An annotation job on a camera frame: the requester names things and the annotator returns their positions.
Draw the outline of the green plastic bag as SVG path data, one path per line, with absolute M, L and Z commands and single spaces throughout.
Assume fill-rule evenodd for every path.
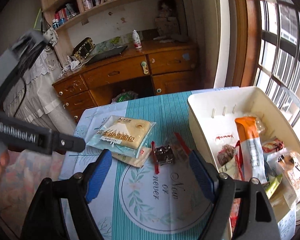
M 138 94 L 133 91 L 123 92 L 111 100 L 111 103 L 124 102 L 138 98 Z

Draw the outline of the Fuji bread package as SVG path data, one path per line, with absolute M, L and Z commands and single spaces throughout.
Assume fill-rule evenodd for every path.
M 155 122 L 111 115 L 96 130 L 87 145 L 99 150 L 138 158 Z

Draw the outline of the brown cake packet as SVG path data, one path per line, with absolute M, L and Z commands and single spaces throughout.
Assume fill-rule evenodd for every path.
M 284 148 L 267 157 L 269 167 L 282 175 L 283 196 L 289 206 L 300 201 L 300 154 Z

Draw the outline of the white red bottle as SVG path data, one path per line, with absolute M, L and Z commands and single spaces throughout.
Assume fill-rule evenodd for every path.
M 136 30 L 133 30 L 133 32 L 132 32 L 132 40 L 133 40 L 133 45 L 136 49 L 142 48 L 140 36 Z

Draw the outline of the metal window grille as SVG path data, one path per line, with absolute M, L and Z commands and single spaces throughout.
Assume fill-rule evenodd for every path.
M 300 11 L 292 0 L 259 0 L 262 40 L 255 85 L 300 131 Z

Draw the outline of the white red snack bag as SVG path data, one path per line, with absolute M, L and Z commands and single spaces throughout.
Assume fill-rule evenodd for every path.
M 283 148 L 285 148 L 283 141 L 277 137 L 273 137 L 262 143 L 262 150 L 265 154 L 275 153 Z

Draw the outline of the red wrapped brownie packet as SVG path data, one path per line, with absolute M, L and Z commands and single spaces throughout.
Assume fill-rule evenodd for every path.
M 178 132 L 173 132 L 165 141 L 165 145 L 156 146 L 151 142 L 151 156 L 154 163 L 154 173 L 160 173 L 160 166 L 174 164 L 175 162 L 187 162 L 190 148 Z

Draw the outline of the doll figure on desk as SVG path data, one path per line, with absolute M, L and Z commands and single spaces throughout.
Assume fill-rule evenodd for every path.
M 159 0 L 158 16 L 155 26 L 159 36 L 172 36 L 180 34 L 177 5 L 175 0 Z

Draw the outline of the floral pastel bedding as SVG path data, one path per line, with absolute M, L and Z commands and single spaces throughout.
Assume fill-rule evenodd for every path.
M 57 180 L 64 155 L 44 155 L 29 150 L 7 150 L 0 158 L 0 226 L 10 239 L 18 239 L 39 184 L 44 178 Z

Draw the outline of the orange white snack bar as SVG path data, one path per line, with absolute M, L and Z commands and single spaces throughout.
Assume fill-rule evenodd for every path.
M 266 183 L 264 156 L 256 118 L 253 116 L 236 118 L 235 124 L 241 143 L 245 181 L 257 178 L 261 184 Z

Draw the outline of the wooden desk with drawers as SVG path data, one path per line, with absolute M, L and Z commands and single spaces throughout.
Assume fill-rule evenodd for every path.
M 141 50 L 84 66 L 52 86 L 75 121 L 86 109 L 108 105 L 123 92 L 140 98 L 200 87 L 198 46 L 194 42 L 146 41 Z

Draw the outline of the black gold patterned case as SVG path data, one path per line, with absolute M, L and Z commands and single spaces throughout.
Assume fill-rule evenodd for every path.
M 71 56 L 75 57 L 79 62 L 83 62 L 88 58 L 90 53 L 94 50 L 95 44 L 92 38 L 86 37 L 72 51 Z

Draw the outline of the white lace cover cloth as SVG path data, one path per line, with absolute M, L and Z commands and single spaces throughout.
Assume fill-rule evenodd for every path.
M 3 103 L 8 116 L 72 135 L 76 124 L 65 110 L 52 84 L 62 69 L 55 51 L 46 47 Z

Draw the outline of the white plastic storage bin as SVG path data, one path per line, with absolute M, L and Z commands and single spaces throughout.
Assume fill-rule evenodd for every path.
M 212 203 L 200 239 L 300 239 L 300 141 L 257 87 L 189 96 L 190 167 Z

